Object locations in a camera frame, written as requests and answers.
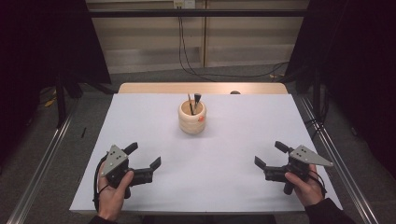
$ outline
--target sleeve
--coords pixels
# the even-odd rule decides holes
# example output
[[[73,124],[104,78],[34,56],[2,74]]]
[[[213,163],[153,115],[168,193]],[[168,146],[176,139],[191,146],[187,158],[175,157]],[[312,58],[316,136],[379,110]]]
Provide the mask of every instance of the sleeve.
[[[102,217],[99,216],[95,216],[91,219],[89,224],[117,224],[117,222],[113,222],[113,221],[109,221],[109,220],[105,220]]]
[[[307,206],[305,212],[309,217],[310,224],[354,224],[355,222],[347,216],[335,203],[327,198],[320,203]]]

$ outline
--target hand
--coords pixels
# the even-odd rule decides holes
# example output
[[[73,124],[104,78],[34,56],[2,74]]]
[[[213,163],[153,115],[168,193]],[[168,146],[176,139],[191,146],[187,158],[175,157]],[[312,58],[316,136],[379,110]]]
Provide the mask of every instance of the hand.
[[[314,178],[318,178],[318,175],[314,172],[317,171],[317,167],[313,164],[309,165],[309,170],[313,171],[309,174]],[[285,177],[294,184],[294,191],[297,194],[301,204],[305,207],[313,204],[317,204],[323,200],[320,185],[315,180],[309,178],[306,182],[300,179],[293,173],[285,173]]]
[[[102,163],[99,174],[102,173],[105,161]],[[118,188],[113,189],[108,185],[107,178],[98,175],[98,190],[102,189],[99,195],[99,213],[98,216],[109,221],[116,221],[120,215],[120,211],[124,201],[126,188],[134,178],[134,172],[129,171],[122,178]]]

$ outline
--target floor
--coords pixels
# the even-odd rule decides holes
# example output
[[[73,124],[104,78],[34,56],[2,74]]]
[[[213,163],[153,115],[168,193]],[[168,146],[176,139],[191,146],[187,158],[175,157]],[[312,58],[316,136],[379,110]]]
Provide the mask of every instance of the floor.
[[[216,67],[196,69],[199,74],[226,74],[232,77],[207,76],[214,81],[273,81],[272,77],[243,77],[250,75],[264,75],[272,70],[273,65],[252,65]],[[106,85],[116,90],[123,82],[162,82],[162,81],[207,81],[183,70],[167,70],[157,72],[142,72],[136,74],[112,75],[112,85]],[[87,223],[91,215],[83,216],[70,212],[69,206],[74,198],[79,180],[84,173],[85,166],[91,156],[97,136],[100,132],[112,96],[101,93],[85,84],[81,84],[84,95],[80,99],[66,97],[68,113],[73,114],[72,120],[63,134],[63,140],[55,144],[57,147],[44,165],[48,169],[40,174],[40,181],[35,184],[35,193],[30,200],[21,207],[27,207],[19,222],[13,223]],[[302,98],[311,97],[311,93],[299,95],[295,92],[293,83],[287,84],[287,89],[304,120],[309,120]],[[50,98],[52,90],[41,95],[43,103]],[[373,223],[393,223],[396,220],[396,181],[372,156],[370,149],[359,135],[352,132],[353,127],[344,117],[342,111],[332,99],[329,102],[329,112],[325,121],[325,128],[331,136],[348,171],[359,186],[362,194],[375,214],[377,221]],[[36,169],[53,136],[56,134],[57,107],[54,105],[37,107],[37,111],[28,124],[27,131],[15,152],[8,158],[0,175],[0,223],[6,223],[19,205],[19,201],[26,189],[32,185],[32,177],[36,176]],[[307,130],[314,135],[315,129],[307,125]],[[322,140],[318,134],[313,138],[317,151],[326,156]],[[328,171],[332,183],[346,213],[364,223],[361,214],[355,206],[353,197],[344,187],[342,178],[334,170]],[[207,217],[156,217],[156,223],[206,223]],[[277,223],[308,223],[305,214],[275,214]],[[217,223],[265,223],[264,216],[246,217],[216,217]],[[141,223],[141,217],[125,214],[120,223]]]

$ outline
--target black cable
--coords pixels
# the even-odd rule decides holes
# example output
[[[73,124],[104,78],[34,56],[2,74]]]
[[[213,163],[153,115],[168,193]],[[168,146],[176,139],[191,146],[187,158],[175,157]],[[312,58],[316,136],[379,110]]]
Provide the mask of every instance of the black cable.
[[[201,76],[199,76],[199,75],[196,74],[195,71],[191,68],[190,63],[189,63],[189,58],[187,57],[186,44],[185,44],[185,42],[184,42],[183,22],[182,22],[182,19],[181,19],[180,17],[178,18],[178,33],[179,33],[179,37],[178,37],[178,60],[180,61],[181,68],[183,68],[183,70],[184,70],[186,73],[188,73],[188,74],[191,74],[191,75],[193,75],[193,76],[200,77],[200,78],[203,78],[203,79],[205,79],[205,80],[214,82],[215,80],[212,80],[212,79],[207,78],[207,77],[201,77]],[[181,61],[181,43],[182,43],[181,41],[182,41],[182,40],[183,40],[184,54],[185,54],[185,57],[186,57],[186,59],[187,59],[187,64],[188,64],[188,66],[190,67],[190,70],[191,70],[192,72],[188,71],[188,70],[184,67],[183,62]]]
[[[273,79],[271,80],[271,82],[274,82],[275,81],[275,66],[273,66],[273,71],[274,71],[274,73],[273,73]]]
[[[320,123],[318,127],[315,129],[315,132],[311,135],[311,140],[314,140],[315,135],[323,128],[323,123]]]
[[[325,87],[323,101],[324,102],[323,102],[323,107],[320,111],[320,116],[321,116],[322,123],[324,124],[324,121],[327,118],[327,113],[329,112],[329,103],[330,103],[330,94],[329,94],[329,90],[327,89],[327,87]]]
[[[213,80],[213,79],[207,78],[207,77],[205,77],[205,76],[210,76],[210,77],[265,77],[265,76],[268,76],[268,75],[271,75],[272,73],[274,73],[276,70],[278,70],[279,68],[281,68],[282,65],[289,63],[289,62],[277,63],[277,64],[275,64],[275,65],[273,66],[273,70],[272,70],[272,71],[270,71],[270,72],[268,72],[268,73],[264,73],[264,74],[255,75],[255,76],[234,76],[234,75],[210,74],[210,73],[198,74],[198,73],[195,72],[194,69],[192,69],[192,67],[191,67],[191,65],[190,65],[190,62],[189,62],[189,58],[188,58],[188,56],[187,56],[186,44],[185,44],[185,41],[184,41],[183,20],[182,20],[182,18],[180,18],[180,17],[178,18],[178,29],[179,29],[178,59],[179,59],[179,62],[180,62],[180,65],[181,65],[182,69],[183,69],[185,72],[187,72],[187,73],[189,73],[189,74],[191,74],[191,75],[194,75],[194,76],[197,76],[197,77],[200,77],[200,78],[203,78],[203,79],[212,81],[212,82],[216,82],[216,81]],[[187,61],[187,65],[189,66],[189,68],[190,68],[191,71],[188,71],[188,70],[184,67],[184,65],[183,65],[183,63],[182,63],[182,61],[181,61],[181,44],[182,44],[182,43],[183,43],[184,55],[185,55],[185,58],[186,58],[186,61]]]
[[[107,184],[104,188],[102,188],[101,190],[99,190],[98,194],[100,195],[100,193],[102,193],[102,191],[107,188],[108,186],[110,186],[109,184]]]
[[[322,193],[322,196],[323,196],[323,198],[325,198],[326,193],[327,193],[327,190],[326,190],[326,188],[325,188],[325,186],[324,186],[324,181],[323,181],[322,177],[321,177],[320,175],[318,175],[317,172],[314,172],[314,171],[310,171],[310,172],[312,172],[312,173],[314,173],[314,174],[317,174],[317,176],[320,178],[321,183],[320,183],[320,181],[318,181],[316,178],[314,178],[312,175],[308,175],[309,178],[313,179],[313,180],[314,180],[315,182],[317,182],[317,184],[320,186],[320,191],[321,191],[321,193]]]
[[[95,177],[93,179],[93,204],[95,205],[95,209],[98,212],[99,211],[99,193],[98,192],[98,188],[97,188],[97,181],[98,181],[98,173],[99,173],[99,169],[100,166],[102,165],[102,163],[106,160],[107,158],[107,154],[99,161],[98,165],[96,166],[96,170],[95,170]]]
[[[283,65],[283,64],[286,64],[286,63],[289,63],[289,62],[284,62],[284,63],[277,63],[277,64],[275,64],[275,65]],[[210,74],[210,73],[205,73],[205,74],[201,74],[200,76],[212,76],[212,77],[265,77],[265,76],[269,76],[269,75],[271,75],[272,73],[274,73],[277,69],[279,69],[280,67],[278,67],[278,68],[276,68],[276,69],[274,69],[274,70],[272,70],[272,71],[269,71],[269,72],[267,72],[267,73],[264,73],[264,74],[258,74],[258,75],[254,75],[254,76],[234,76],[234,75],[224,75],[224,74]]]
[[[282,77],[277,82],[288,83],[288,82],[295,81],[298,76],[300,76],[304,72],[307,72],[308,69],[309,69],[309,67],[303,64],[299,68],[295,69],[294,71],[288,73],[286,76]]]
[[[304,124],[305,125],[307,125],[308,123],[314,123],[315,121],[317,121],[316,119],[310,119],[310,120],[307,120],[307,121],[304,121]]]
[[[309,120],[309,121],[306,121],[306,122],[305,122],[305,126],[306,126],[309,122],[311,122],[308,126],[306,126],[306,129],[308,130],[312,125],[315,124],[316,121],[317,121],[316,119],[311,119],[311,120]]]

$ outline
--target white paper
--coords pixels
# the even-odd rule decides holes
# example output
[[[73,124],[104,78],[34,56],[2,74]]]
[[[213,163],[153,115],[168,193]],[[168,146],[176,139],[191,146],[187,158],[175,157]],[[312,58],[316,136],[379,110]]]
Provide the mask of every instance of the white paper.
[[[70,210],[93,212],[92,181],[99,160],[115,144],[137,142],[129,166],[162,165],[153,182],[131,188],[123,211],[139,214],[254,214],[304,211],[284,183],[266,181],[254,164],[282,166],[288,155],[274,147],[315,147],[291,97],[279,95],[203,95],[206,127],[191,135],[178,127],[177,109],[186,94],[116,94]],[[318,166],[327,197],[341,204],[324,169]]]

